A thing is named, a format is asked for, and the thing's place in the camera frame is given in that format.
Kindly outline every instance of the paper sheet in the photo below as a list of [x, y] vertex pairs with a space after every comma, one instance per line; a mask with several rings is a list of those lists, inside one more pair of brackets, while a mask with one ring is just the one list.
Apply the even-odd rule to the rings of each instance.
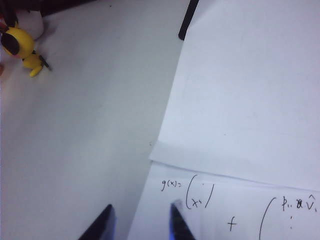
[[170, 204], [197, 240], [317, 240], [320, 194], [153, 162], [128, 240], [169, 239]]
[[200, 0], [151, 159], [320, 190], [320, 1]]

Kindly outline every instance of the toy figure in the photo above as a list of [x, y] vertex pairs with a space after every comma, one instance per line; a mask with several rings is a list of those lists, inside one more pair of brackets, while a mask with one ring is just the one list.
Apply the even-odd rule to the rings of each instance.
[[2, 25], [0, 29], [2, 33], [1, 44], [4, 50], [9, 55], [22, 59], [25, 68], [32, 69], [30, 77], [37, 75], [43, 65], [49, 67], [44, 58], [34, 51], [35, 42], [26, 31], [5, 25]]
[[0, 22], [1, 44], [4, 50], [13, 57], [22, 59], [23, 66], [32, 69], [30, 77], [37, 75], [43, 68], [49, 65], [44, 58], [34, 50], [35, 42], [25, 30], [19, 28], [18, 19], [13, 9], [6, 1], [0, 0], [4, 21]]

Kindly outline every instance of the desk surface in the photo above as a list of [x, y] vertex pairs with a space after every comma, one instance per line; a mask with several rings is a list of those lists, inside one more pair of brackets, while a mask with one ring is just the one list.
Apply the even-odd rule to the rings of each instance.
[[149, 170], [187, 0], [99, 0], [44, 19], [35, 78], [1, 76], [1, 239], [77, 239], [107, 206], [125, 239]]

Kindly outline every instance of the handwritten math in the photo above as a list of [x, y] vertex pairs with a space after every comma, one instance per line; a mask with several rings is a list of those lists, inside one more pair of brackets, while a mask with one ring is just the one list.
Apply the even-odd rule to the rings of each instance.
[[[211, 198], [215, 197], [215, 184], [212, 183], [208, 185], [201, 182], [195, 183], [197, 176], [197, 174], [194, 174], [192, 178], [185, 183], [176, 179], [163, 180], [161, 182], [160, 191], [174, 191], [176, 188], [185, 188], [184, 205], [188, 210], [198, 209], [201, 207], [207, 208], [207, 206], [210, 204]], [[201, 192], [206, 193], [206, 198], [204, 198], [203, 196], [195, 195], [194, 193], [192, 194], [191, 190], [193, 188], [203, 188]], [[318, 213], [316, 197], [313, 194], [308, 194], [307, 196], [299, 196], [295, 199], [291, 199], [286, 195], [283, 195], [282, 197], [273, 196], [265, 206], [265, 209], [261, 209], [261, 221], [258, 232], [258, 240], [263, 239], [262, 233], [264, 231], [264, 222], [268, 217], [268, 212], [273, 208], [276, 208], [279, 213], [290, 211], [292, 214], [289, 216], [289, 220], [291, 221], [295, 218], [294, 211], [308, 211], [314, 214]], [[230, 216], [229, 221], [226, 222], [226, 230], [232, 232], [235, 227], [237, 227], [238, 223], [239, 220], [235, 215]]]

